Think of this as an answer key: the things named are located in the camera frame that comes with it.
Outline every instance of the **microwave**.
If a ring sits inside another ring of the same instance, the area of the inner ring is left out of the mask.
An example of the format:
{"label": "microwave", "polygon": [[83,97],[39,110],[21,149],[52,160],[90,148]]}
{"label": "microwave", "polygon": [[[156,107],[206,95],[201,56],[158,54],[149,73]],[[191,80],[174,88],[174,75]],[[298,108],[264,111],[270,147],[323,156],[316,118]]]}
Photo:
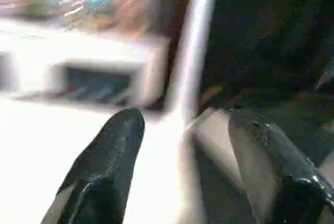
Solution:
{"label": "microwave", "polygon": [[163,89],[168,39],[147,34],[136,40],[113,31],[63,31],[22,21],[0,20],[0,55],[5,56],[15,98],[73,103],[146,106]]}

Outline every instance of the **glossy black material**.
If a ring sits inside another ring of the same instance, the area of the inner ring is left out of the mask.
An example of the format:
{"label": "glossy black material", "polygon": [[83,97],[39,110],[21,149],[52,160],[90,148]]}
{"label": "glossy black material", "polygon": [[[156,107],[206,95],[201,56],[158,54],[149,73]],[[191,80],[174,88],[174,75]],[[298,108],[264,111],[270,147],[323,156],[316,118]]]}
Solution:
{"label": "glossy black material", "polygon": [[42,223],[122,223],[144,129],[137,109],[111,117],[73,163]]}
{"label": "glossy black material", "polygon": [[235,111],[229,134],[259,223],[334,223],[334,190],[267,118]]}

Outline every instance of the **white surface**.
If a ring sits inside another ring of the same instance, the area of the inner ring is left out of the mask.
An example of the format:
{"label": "white surface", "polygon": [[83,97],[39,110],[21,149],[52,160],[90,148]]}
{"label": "white surface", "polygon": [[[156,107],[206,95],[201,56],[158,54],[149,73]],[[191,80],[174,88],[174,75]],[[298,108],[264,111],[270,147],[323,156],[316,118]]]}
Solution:
{"label": "white surface", "polygon": [[[109,114],[8,100],[0,100],[0,108],[1,223],[40,223],[73,161]],[[178,117],[159,123],[146,117],[124,223],[173,223],[189,207],[181,193],[185,173],[178,172],[182,134]]]}
{"label": "white surface", "polygon": [[224,171],[233,185],[243,191],[243,183],[228,131],[229,120],[229,113],[209,108],[198,118],[194,131],[206,152]]}
{"label": "white surface", "polygon": [[[199,77],[201,70],[206,39],[203,30],[210,21],[210,6],[210,0],[190,2],[177,69],[171,81],[174,85],[169,90],[169,113],[160,119],[146,115],[146,131],[125,224],[178,223],[190,212],[198,222],[202,220],[195,200],[197,194],[190,182],[193,175],[184,131],[193,115],[197,89],[194,78]],[[14,47],[10,36],[5,40]],[[26,72],[32,75],[31,87],[35,86],[34,72],[32,69]],[[0,112],[3,115],[0,223],[40,223],[72,162],[110,115],[6,99],[0,99]]]}

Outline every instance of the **white appliance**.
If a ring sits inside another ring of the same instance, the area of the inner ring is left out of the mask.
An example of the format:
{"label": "white appliance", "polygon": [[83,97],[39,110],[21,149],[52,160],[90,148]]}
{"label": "white appliance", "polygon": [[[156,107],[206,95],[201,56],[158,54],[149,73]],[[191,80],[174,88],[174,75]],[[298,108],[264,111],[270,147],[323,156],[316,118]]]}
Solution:
{"label": "white appliance", "polygon": [[[146,130],[136,161],[124,224],[204,221],[199,195],[193,187],[197,181],[187,148],[187,130],[195,113],[197,79],[208,36],[210,7],[212,0],[190,0],[168,90],[168,110],[159,116],[145,113]],[[19,89],[14,96],[53,89],[54,85],[57,88],[59,84],[54,84],[49,76],[53,65],[70,58],[87,63],[92,60],[92,54],[98,56],[94,61],[101,64],[116,63],[118,68],[141,66],[145,74],[141,77],[150,77],[141,79],[147,83],[138,82],[146,88],[138,93],[141,100],[152,98],[151,85],[148,84],[157,84],[162,75],[157,62],[164,60],[158,58],[161,56],[158,53],[166,51],[166,42],[152,44],[152,41],[144,41],[130,47],[115,37],[114,41],[98,40],[98,37],[79,32],[62,33],[3,20],[0,28],[5,31],[0,35],[0,52],[12,55],[13,72],[18,75]],[[0,118],[5,126],[1,131],[1,146],[5,151],[0,156],[0,169],[6,176],[0,182],[0,203],[4,205],[0,221],[40,223],[75,158],[110,115],[118,110],[92,111],[70,105],[0,97],[0,111],[6,115]]]}
{"label": "white appliance", "polygon": [[68,63],[91,71],[131,74],[131,105],[148,104],[162,91],[169,42],[163,37],[131,40],[117,32],[69,32],[0,19],[0,42],[15,82],[13,96],[64,89],[63,69],[53,67]]}

